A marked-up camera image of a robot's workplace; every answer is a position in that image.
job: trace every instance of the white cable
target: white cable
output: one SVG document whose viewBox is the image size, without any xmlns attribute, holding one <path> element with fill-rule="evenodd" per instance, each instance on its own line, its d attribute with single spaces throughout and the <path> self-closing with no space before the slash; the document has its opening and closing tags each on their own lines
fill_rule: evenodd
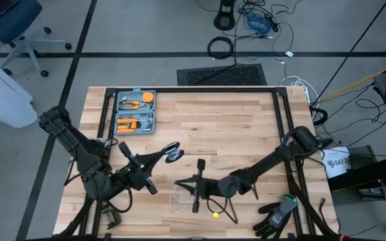
<svg viewBox="0 0 386 241">
<path fill-rule="evenodd" d="M 290 78 L 295 78 L 296 81 L 295 82 L 292 82 L 290 84 L 290 86 L 303 86 L 305 89 L 311 89 L 316 98 L 318 99 L 318 104 L 316 105 L 316 108 L 318 108 L 320 106 L 320 99 L 318 98 L 318 93 L 315 91 L 314 87 L 312 87 L 312 85 L 310 85 L 306 80 L 302 80 L 301 78 L 297 77 L 297 76 L 288 76 L 287 78 L 284 78 L 283 80 L 281 80 L 281 82 L 279 83 L 279 85 L 283 85 L 283 82 L 290 79 Z M 312 115 L 312 120 L 315 119 L 315 116 L 316 116 L 316 112 L 314 112 L 314 114 Z"/>
<path fill-rule="evenodd" d="M 170 209 L 171 209 L 171 211 L 173 211 L 173 212 L 183 212 L 186 208 L 187 208 L 187 206 L 188 206 L 188 204 L 191 202 L 191 201 L 193 201 L 193 196 L 190 194 L 190 192 L 189 191 L 186 191 L 185 190 L 185 194 L 187 194 L 186 196 L 188 197 L 188 199 L 187 200 L 181 200 L 181 199 L 179 199 L 178 197 L 177 197 L 177 195 L 175 194 L 175 190 L 177 189 L 177 185 L 175 185 L 174 184 L 174 186 L 172 187 L 172 189 L 171 189 L 171 192 L 169 193 L 169 207 L 170 207 Z M 184 207 L 182 208 L 182 209 L 180 209 L 180 210 L 175 210 L 174 209 L 174 207 L 172 206 L 172 202 L 171 202 L 171 197 L 174 197 L 175 198 L 175 200 L 177 200 L 177 202 L 179 203 L 179 204 L 184 204 Z"/>
</svg>

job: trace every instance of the floor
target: floor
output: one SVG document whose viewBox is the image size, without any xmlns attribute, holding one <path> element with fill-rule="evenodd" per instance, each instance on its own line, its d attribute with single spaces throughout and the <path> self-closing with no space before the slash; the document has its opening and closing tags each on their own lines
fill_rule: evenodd
<svg viewBox="0 0 386 241">
<path fill-rule="evenodd" d="M 207 9 L 218 7 L 217 0 L 200 2 Z M 295 0 L 269 0 L 266 8 L 276 2 L 291 7 Z M 295 55 L 282 58 L 286 65 L 269 57 L 238 58 L 238 62 L 261 64 L 268 85 L 278 85 L 286 67 L 287 75 L 299 76 L 321 92 L 344 57 L 355 56 L 348 58 L 323 96 L 332 94 L 386 67 L 386 6 L 353 50 L 358 53 L 349 53 L 385 2 L 303 1 L 297 4 L 295 13 L 281 13 L 277 17 L 294 30 L 291 51 Z M 89 86 L 175 86 L 178 69 L 233 63 L 230 58 L 206 57 L 208 42 L 221 35 L 221 31 L 212 25 L 215 13 L 201 9 L 195 0 L 40 0 L 40 3 L 43 11 L 33 26 L 51 27 L 53 32 L 46 37 L 65 39 L 73 48 L 70 51 L 63 45 L 38 48 L 49 57 L 40 58 L 42 68 L 50 73 L 47 78 L 34 70 L 28 58 L 18 58 L 8 68 L 13 78 L 34 97 L 33 106 L 38 113 L 66 103 L 75 125 L 79 123 Z M 238 35 L 248 33 L 250 30 L 238 27 Z M 275 51 L 286 51 L 291 37 L 290 29 L 283 25 Z M 239 41 L 237 51 L 271 52 L 272 43 L 268 39 Z M 225 46 L 216 45 L 216 48 L 224 50 Z M 9 50 L 1 48 L 0 57 Z M 325 102 L 322 107 L 333 113 L 353 96 Z M 362 98 L 382 103 L 372 90 Z M 361 109 L 352 103 L 329 120 L 326 128 L 336 130 L 376 114 L 375 109 Z M 334 133 L 333 137 L 347 145 L 378 126 L 379 123 L 366 121 Z M 47 140 L 48 136 L 37 125 L 13 129 L 0 123 L 0 240 L 16 239 Z M 386 155 L 386 127 L 355 144 L 364 145 L 372 146 L 376 154 Z M 52 235 L 68 158 L 56 142 L 27 238 Z M 333 198 L 343 233 L 354 234 L 378 225 L 355 237 L 386 240 L 386 202 L 360 202 L 351 190 L 335 192 Z"/>
</svg>

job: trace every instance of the tool kit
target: tool kit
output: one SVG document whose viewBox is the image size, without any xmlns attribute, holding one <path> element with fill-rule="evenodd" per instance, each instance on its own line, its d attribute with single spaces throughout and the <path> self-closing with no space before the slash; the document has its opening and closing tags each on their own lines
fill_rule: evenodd
<svg viewBox="0 0 386 241">
<path fill-rule="evenodd" d="M 134 89 L 117 94 L 114 134 L 137 135 L 154 133 L 155 91 Z"/>
</svg>

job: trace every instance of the black glove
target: black glove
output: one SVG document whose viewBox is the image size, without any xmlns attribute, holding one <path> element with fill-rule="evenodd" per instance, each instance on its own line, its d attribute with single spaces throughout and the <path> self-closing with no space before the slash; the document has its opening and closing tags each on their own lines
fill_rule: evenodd
<svg viewBox="0 0 386 241">
<path fill-rule="evenodd" d="M 267 217 L 260 223 L 253 226 L 257 237 L 261 236 L 262 240 L 275 233 L 272 240 L 279 240 L 282 230 L 287 225 L 292 214 L 292 210 L 298 205 L 296 199 L 291 195 L 284 194 L 281 201 L 268 204 L 259 209 L 260 214 L 267 214 Z"/>
</svg>

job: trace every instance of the butcher block tabletop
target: butcher block tabletop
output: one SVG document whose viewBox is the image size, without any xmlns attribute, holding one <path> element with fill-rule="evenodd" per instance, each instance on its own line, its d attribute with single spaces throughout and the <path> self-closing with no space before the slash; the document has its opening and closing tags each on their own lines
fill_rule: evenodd
<svg viewBox="0 0 386 241">
<path fill-rule="evenodd" d="M 106 88 L 88 89 L 79 125 L 79 130 L 88 138 L 97 136 Z M 171 199 L 174 210 L 184 207 L 184 204 L 179 204 L 170 195 L 174 192 L 179 199 L 183 199 L 182 201 L 188 199 L 182 188 L 174 189 L 174 180 L 196 174 L 198 159 L 206 161 L 203 177 L 221 179 L 234 170 L 253 165 L 281 143 L 271 93 L 242 92 L 241 88 L 238 88 L 238 92 L 158 92 L 155 104 L 155 133 L 114 136 L 119 142 L 125 141 L 133 154 L 153 153 L 174 141 L 181 143 L 185 154 L 175 163 L 167 164 L 163 159 L 157 162 L 151 180 L 159 191 L 158 194 L 151 195 L 146 188 L 141 191 L 133 190 L 133 206 L 127 213 L 121 214 L 120 225 L 107 230 L 107 218 L 101 215 L 99 236 L 109 232 L 113 238 L 255 238 L 252 227 L 265 218 L 265 215 L 259 214 L 257 210 L 266 204 L 278 202 L 282 194 L 289 192 L 283 163 L 259 177 L 256 183 L 259 200 L 255 199 L 252 191 L 232 197 L 238 224 L 234 224 L 224 214 L 214 218 L 204 200 L 201 200 L 199 212 L 196 214 L 192 213 L 192 201 L 183 212 L 174 212 L 169 205 Z M 287 93 L 294 126 L 308 127 L 314 133 L 303 87 L 288 86 Z M 104 137 L 107 137 L 110 127 L 113 101 L 112 97 Z M 279 100 L 279 105 L 284 131 L 287 132 L 282 99 Z M 320 160 L 320 155 L 316 153 L 314 158 Z M 114 146 L 110 158 L 113 171 L 122 168 L 127 162 L 118 146 Z M 323 166 L 305 159 L 304 175 L 312 206 L 318 211 L 321 198 L 326 199 L 322 211 L 328 225 L 337 232 L 338 223 Z M 85 194 L 80 178 L 64 188 L 54 228 L 55 234 L 65 229 L 72 221 L 83 205 Z M 214 199 L 224 204 L 223 198 Z M 129 196 L 124 191 L 111 202 L 123 210 L 129 204 Z M 93 205 L 89 212 L 87 234 L 92 232 L 94 210 Z M 302 205 L 299 210 L 303 232 L 307 234 L 308 226 Z M 296 233 L 293 216 L 281 237 L 286 238 L 288 233 Z"/>
</svg>

